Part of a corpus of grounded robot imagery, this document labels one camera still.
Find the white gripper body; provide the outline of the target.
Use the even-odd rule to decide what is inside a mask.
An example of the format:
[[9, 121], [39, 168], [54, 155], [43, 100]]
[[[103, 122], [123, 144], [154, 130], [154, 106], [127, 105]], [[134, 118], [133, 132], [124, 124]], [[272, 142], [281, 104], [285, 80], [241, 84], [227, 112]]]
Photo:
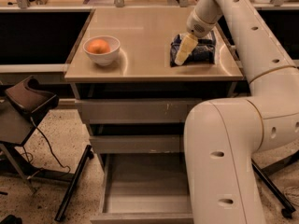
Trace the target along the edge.
[[187, 19], [187, 32], [198, 38], [206, 36], [214, 26], [214, 23], [207, 23], [201, 20], [194, 10]]

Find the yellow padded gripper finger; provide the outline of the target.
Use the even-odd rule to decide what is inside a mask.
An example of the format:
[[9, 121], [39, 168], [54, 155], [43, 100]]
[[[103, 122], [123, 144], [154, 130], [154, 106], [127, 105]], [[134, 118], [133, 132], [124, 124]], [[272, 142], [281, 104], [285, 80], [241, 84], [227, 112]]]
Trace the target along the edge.
[[193, 34], [182, 34], [175, 38], [178, 51], [175, 58], [176, 65], [183, 65], [198, 44], [198, 38]]

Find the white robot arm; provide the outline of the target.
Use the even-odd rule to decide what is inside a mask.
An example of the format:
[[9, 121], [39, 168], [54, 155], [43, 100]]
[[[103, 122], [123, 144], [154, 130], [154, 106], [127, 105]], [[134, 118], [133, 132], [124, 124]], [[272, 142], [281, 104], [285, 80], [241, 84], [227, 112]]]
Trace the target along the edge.
[[186, 118], [193, 223], [266, 224], [251, 156], [297, 139], [299, 71], [250, 0], [199, 0], [187, 30], [202, 37], [219, 18], [227, 21], [250, 95], [202, 102]]

